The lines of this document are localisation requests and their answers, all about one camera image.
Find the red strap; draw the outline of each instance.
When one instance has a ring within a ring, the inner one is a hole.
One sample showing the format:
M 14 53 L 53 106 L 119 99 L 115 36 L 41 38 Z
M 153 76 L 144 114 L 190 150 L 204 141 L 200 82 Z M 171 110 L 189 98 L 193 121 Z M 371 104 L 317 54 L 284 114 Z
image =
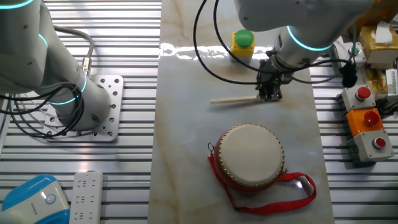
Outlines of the red strap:
M 308 205 L 317 196 L 317 188 L 315 187 L 315 183 L 313 182 L 313 180 L 305 174 L 296 172 L 296 173 L 292 173 L 292 174 L 285 174 L 285 175 L 281 176 L 278 181 L 279 182 L 287 182 L 287 181 L 297 179 L 300 176 L 304 176 L 307 178 L 307 180 L 310 182 L 311 186 L 313 187 L 313 192 L 312 192 L 311 196 L 309 196 L 305 199 L 294 200 L 291 202 L 271 203 L 271 204 L 265 205 L 263 207 L 258 207 L 258 208 L 237 207 L 237 206 L 235 206 L 234 202 L 232 201 L 231 196 L 228 192 L 228 189 L 226 188 L 225 183 L 221 180 L 220 176 L 217 173 L 216 166 L 214 163 L 214 156 L 208 156 L 208 159 L 210 161 L 211 168 L 213 168 L 213 171 L 216 175 L 217 180 L 224 187 L 224 190 L 225 190 L 226 194 L 228 195 L 229 201 L 231 202 L 232 206 L 236 210 L 240 210 L 240 211 L 243 211 L 246 213 L 252 213 L 252 214 L 256 214 L 256 215 L 268 215 L 268 214 L 272 214 L 272 213 L 287 212 L 287 211 L 290 211 L 290 210 L 293 210 L 296 208 L 301 208 L 301 207 Z

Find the red button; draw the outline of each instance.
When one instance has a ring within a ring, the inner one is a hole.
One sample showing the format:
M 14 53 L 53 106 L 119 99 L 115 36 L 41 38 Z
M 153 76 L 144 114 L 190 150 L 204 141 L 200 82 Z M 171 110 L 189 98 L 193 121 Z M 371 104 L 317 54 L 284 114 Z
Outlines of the red button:
M 361 87 L 358 89 L 356 95 L 360 100 L 365 100 L 366 98 L 369 98 L 371 96 L 371 90 L 366 87 Z
M 386 141 L 382 138 L 377 138 L 373 141 L 373 144 L 376 148 L 381 149 L 384 148 L 384 146 L 386 146 Z
M 380 121 L 380 117 L 377 113 L 375 113 L 373 111 L 368 111 L 363 116 L 363 120 L 368 125 L 375 125 Z

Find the metal clip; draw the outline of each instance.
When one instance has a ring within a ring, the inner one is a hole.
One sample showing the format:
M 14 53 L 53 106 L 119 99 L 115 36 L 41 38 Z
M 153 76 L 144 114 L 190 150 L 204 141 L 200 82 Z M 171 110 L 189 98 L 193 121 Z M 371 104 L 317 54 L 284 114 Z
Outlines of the metal clip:
M 285 170 L 283 170 L 282 175 L 285 175 L 288 172 L 288 170 L 285 168 Z
M 212 156 L 212 155 L 213 155 L 213 152 L 214 152 L 214 145 L 213 145 L 213 143 L 209 142 L 209 144 L 207 144 L 207 148 L 208 148 L 209 151 L 210 151 L 210 156 Z

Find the cable connector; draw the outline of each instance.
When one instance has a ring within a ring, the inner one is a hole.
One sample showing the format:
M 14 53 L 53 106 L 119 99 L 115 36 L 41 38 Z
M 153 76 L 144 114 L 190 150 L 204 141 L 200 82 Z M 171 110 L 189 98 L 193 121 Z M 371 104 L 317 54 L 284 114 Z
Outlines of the cable connector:
M 356 81 L 358 80 L 358 76 L 356 75 L 356 65 L 352 63 L 347 63 L 344 65 L 343 68 L 339 68 L 339 71 L 341 75 L 343 76 L 343 79 L 341 81 L 341 84 L 345 88 L 351 88 L 355 86 Z
M 91 73 L 91 63 L 92 63 L 91 58 L 88 57 L 83 58 L 83 71 L 87 75 L 87 77 L 89 77 Z

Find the drumhead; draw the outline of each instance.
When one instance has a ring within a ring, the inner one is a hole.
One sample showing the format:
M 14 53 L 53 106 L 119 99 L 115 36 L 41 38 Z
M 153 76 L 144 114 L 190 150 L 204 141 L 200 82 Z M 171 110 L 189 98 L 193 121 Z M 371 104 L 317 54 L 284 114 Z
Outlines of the drumhead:
M 273 182 L 284 166 L 280 141 L 270 130 L 256 124 L 230 129 L 220 141 L 219 154 L 228 177 L 248 187 Z

